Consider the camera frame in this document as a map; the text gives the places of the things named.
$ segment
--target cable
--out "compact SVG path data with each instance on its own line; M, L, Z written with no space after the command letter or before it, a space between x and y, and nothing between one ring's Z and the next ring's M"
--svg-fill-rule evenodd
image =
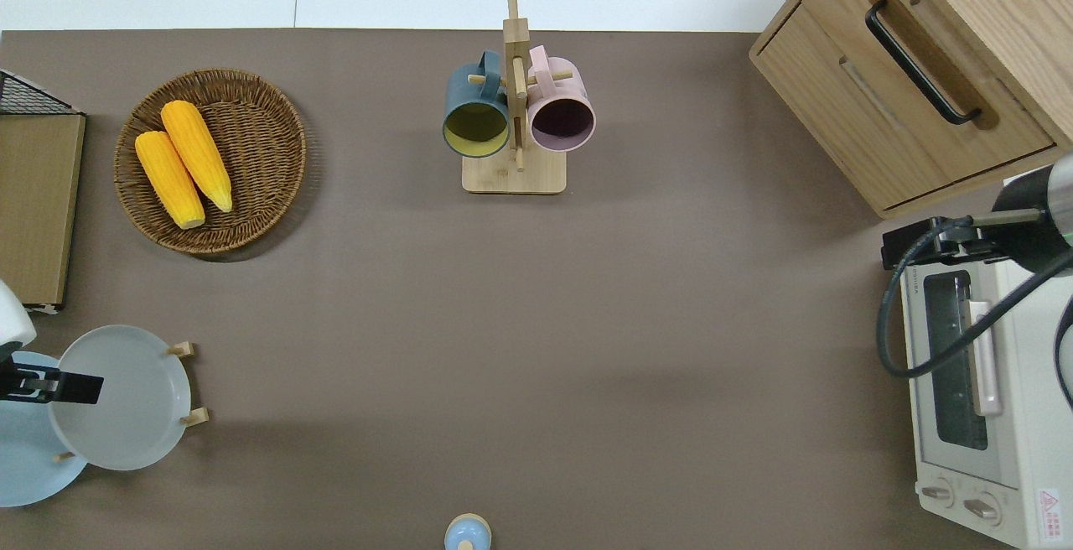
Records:
M973 218L959 218L950 219L950 221L943 221L941 225L936 225L935 228L928 229L924 236L920 237L912 246L909 247L909 251L901 256L898 266L894 268L894 274L891 276L891 282L886 286L886 291L883 293L882 301L879 306L879 314L876 319L876 346L879 348L879 359L883 365L884 370L891 375L897 378L916 378L920 375L928 374L929 371L936 370L943 366L943 363L949 362L957 356L959 352L965 351L972 341L976 340L981 333L985 332L986 329L990 328L995 323L1003 316L1009 310L1012 310L1017 302L1021 302L1027 295L1032 294L1037 287L1042 286L1043 282L1054 278L1054 276L1059 274L1065 268L1073 266L1073 249L1070 251L1062 252L1056 258L1050 259L1050 263L1042 270L1032 274L1032 278L1025 280L1025 282L1015 287L1012 293L1005 295L1001 301L996 302L989 312L985 313L975 324L970 325L965 332L961 332L957 340L954 340L949 347L942 348L941 352L932 352L931 358L927 359L924 363L915 368L898 368L894 363L891 350L887 346L887 336L888 336L888 325L891 319L891 306L893 306L894 298L898 293L898 282L901 279L902 272L905 272L906 267L909 267L910 261L914 259L917 253L920 253L925 246L939 237L942 233L947 233L952 228L958 228L958 226L973 226Z
M1055 333L1055 371L1058 374L1058 386L1062 388L1062 395L1065 396L1070 410L1073 410L1073 392L1070 391L1069 383L1065 382L1065 375L1062 375L1062 363L1059 359L1062 340L1065 339L1065 333L1070 331L1071 327L1073 327L1073 298L1070 298L1069 304L1065 304L1062 317L1058 321L1058 333ZM1067 359L1073 359L1073 356L1067 356Z

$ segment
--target mug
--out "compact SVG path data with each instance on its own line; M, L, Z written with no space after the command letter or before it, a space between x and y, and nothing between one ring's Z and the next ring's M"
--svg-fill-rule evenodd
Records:
M470 83L471 74L484 81ZM510 115L499 79L499 54L486 50L481 61L460 66L447 80L443 138L460 155L484 158L506 145Z
M596 116L577 66L561 57L547 57L544 45L529 50L529 76L536 84L529 91L529 130L541 148L553 152L578 149L592 136ZM553 74L570 72L570 79L553 79Z

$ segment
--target plate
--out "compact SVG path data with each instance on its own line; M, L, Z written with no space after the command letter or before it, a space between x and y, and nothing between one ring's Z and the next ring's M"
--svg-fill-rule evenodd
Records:
M231 177L234 209L223 213L203 198L205 222L196 228L172 221L134 150L137 135L164 130L160 110L178 99L197 106ZM274 85L241 70L195 70L158 87L131 112L116 145L116 194L134 226L157 244L188 255L225 255L283 218L302 187L306 152L302 118Z
M15 352L16 363L58 363L50 356ZM39 402L0 401L0 508L26 506L60 492L82 473L86 461L75 456L62 462L53 457L67 451Z
M74 341L60 370L102 375L97 405L49 402L56 434L75 455L112 471L144 469L179 443L190 381L168 344L133 325L105 325Z

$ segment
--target drawer handle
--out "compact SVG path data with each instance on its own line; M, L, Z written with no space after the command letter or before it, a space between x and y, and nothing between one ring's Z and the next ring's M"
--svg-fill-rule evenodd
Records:
M865 16L865 26L871 31L872 35L879 41L879 44L886 49L886 53L891 55L891 58L901 68L901 72L909 76L909 80L912 80L916 88L927 98L928 103L936 108L936 112L943 117L944 121L951 123L951 125L965 125L966 122L972 121L973 118L980 116L980 108L975 108L969 114L959 114L958 110L951 106L946 98L939 92L939 89L931 84L931 80L924 74L913 58L909 57L906 49L898 44L895 38L886 30L883 23L879 19L879 11L886 6L886 0L879 0L872 8L868 11L868 15Z

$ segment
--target brown table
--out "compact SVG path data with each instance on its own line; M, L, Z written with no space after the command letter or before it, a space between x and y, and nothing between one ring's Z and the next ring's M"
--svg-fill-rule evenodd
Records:
M69 307L30 348L195 341L212 420L0 511L0 546L431 550L476 511L499 550L1000 547L916 505L907 387L873 355L880 234L927 213L874 219L754 35L534 32L598 117L556 197L467 194L439 135L447 74L500 40L3 34L0 65L89 114ZM237 263L151 243L112 184L130 109L207 66L278 85L313 143L298 207Z

